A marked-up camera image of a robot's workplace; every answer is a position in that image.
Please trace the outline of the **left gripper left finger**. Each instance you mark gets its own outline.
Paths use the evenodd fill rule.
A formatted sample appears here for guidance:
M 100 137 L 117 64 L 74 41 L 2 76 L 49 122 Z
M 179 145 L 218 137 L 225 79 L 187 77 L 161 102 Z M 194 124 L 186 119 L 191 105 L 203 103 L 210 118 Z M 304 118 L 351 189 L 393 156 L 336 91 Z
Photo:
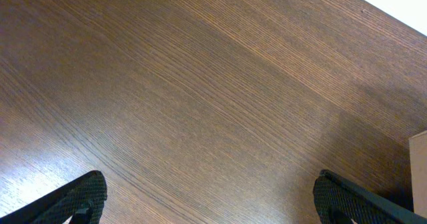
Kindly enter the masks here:
M 105 177 L 100 171 L 90 171 L 2 217 L 1 223 L 98 224 L 106 200 Z

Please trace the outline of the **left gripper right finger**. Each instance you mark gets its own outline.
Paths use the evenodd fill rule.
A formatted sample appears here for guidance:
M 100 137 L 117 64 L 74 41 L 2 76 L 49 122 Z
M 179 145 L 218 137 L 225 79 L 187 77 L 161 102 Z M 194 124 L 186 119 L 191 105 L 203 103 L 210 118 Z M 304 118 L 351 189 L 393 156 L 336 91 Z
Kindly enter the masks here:
M 426 224 L 425 217 L 327 169 L 315 180 L 313 195 L 322 224 Z

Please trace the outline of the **cardboard box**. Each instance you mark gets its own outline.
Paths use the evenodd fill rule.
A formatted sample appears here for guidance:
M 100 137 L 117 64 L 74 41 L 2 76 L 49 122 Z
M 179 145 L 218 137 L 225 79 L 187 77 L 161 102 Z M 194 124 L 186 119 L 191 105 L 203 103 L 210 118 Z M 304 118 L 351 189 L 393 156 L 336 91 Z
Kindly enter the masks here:
M 409 138 L 414 212 L 426 217 L 426 131 Z

